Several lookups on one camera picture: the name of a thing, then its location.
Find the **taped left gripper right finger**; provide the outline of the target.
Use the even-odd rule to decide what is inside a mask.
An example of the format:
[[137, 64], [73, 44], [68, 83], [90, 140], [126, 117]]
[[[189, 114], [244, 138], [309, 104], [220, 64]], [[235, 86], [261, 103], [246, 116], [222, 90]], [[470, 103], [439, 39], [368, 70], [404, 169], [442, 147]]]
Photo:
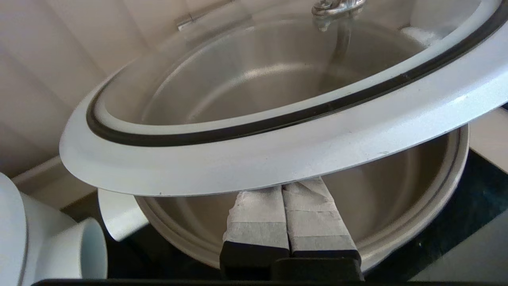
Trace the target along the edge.
[[285, 184], [282, 194], [292, 257], [362, 261], [321, 178]]

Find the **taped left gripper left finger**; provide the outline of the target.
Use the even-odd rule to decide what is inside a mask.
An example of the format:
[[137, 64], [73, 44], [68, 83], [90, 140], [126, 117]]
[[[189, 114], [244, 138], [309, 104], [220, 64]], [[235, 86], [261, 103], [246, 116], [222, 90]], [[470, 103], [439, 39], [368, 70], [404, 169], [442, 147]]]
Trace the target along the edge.
[[272, 265], [290, 257], [281, 186], [239, 192], [222, 239], [224, 278], [269, 280]]

